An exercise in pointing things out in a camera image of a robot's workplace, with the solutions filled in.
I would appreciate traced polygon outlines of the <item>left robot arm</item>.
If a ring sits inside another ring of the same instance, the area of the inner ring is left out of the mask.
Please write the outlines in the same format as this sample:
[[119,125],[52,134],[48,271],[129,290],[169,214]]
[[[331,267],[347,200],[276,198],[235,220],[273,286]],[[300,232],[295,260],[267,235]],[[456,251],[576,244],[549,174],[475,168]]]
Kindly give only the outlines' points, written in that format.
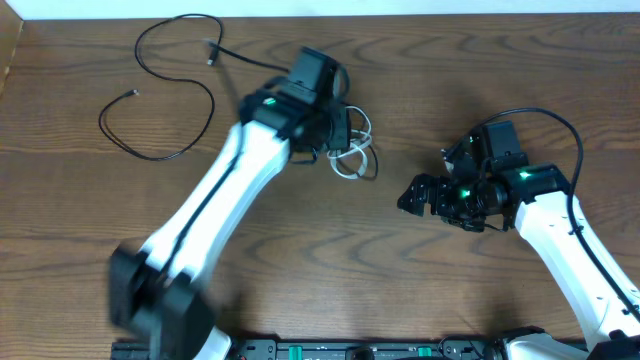
[[330,56],[304,47],[291,71],[242,98],[211,168],[137,252],[108,263],[110,321],[146,342],[150,359],[223,359],[232,345],[205,293],[218,259],[260,191],[295,152],[345,147],[350,80]]

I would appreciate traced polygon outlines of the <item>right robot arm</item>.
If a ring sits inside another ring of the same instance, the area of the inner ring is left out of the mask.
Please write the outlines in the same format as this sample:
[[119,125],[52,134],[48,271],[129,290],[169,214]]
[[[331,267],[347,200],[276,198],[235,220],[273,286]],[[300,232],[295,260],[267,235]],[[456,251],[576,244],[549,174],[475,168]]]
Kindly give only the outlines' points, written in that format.
[[542,259],[573,310],[582,349],[538,327],[503,333],[485,345],[484,359],[636,359],[639,290],[589,225],[571,184],[551,163],[532,165],[510,121],[481,125],[442,152],[447,175],[415,176],[399,209],[430,212],[465,231],[503,218]]

